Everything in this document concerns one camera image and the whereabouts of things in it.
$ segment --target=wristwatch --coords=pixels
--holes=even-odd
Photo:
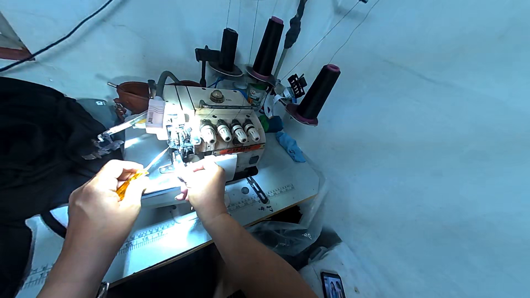
[[[107,282],[102,282],[96,298],[105,298],[107,296],[107,291],[109,290],[109,285],[110,284]]]

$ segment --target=orange screwdriver handle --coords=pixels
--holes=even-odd
[[[139,170],[138,172],[136,172],[134,175],[132,175],[131,178],[129,178],[129,180],[125,181],[120,187],[118,187],[118,189],[116,190],[116,193],[118,194],[118,196],[120,197],[120,201],[123,200],[123,198],[125,197],[125,190],[127,189],[127,187],[129,186],[129,184],[131,183],[131,181],[135,180],[135,179],[138,179],[140,177],[143,177],[145,175],[149,174],[149,172],[145,171],[145,170]]]

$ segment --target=blue cloth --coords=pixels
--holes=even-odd
[[[293,138],[284,132],[277,132],[276,139],[294,161],[305,162],[302,150],[296,145],[296,141]]]

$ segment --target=black thread cone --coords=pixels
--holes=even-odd
[[[339,75],[340,69],[336,65],[324,65],[313,82],[313,85],[309,88],[304,100],[302,100],[296,109],[296,112],[305,119],[316,119],[326,99],[328,99],[333,86],[335,86]]]
[[[235,51],[237,49],[238,34],[234,29],[223,30],[223,42],[219,56],[219,68],[231,72],[234,70]]]
[[[258,75],[263,77],[271,75],[283,30],[284,22],[281,19],[275,16],[269,19],[269,23],[267,23],[267,28],[261,39],[260,49],[252,66],[252,70]]]

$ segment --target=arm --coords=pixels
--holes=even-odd
[[[109,161],[94,178],[72,192],[65,242],[38,298],[96,297],[103,276],[138,216],[145,179],[133,180],[122,201],[116,189],[142,168],[134,162]]]
[[[233,282],[248,297],[316,297],[302,277],[276,253],[258,242],[226,211],[225,173],[213,162],[188,166],[187,198],[226,263]]]

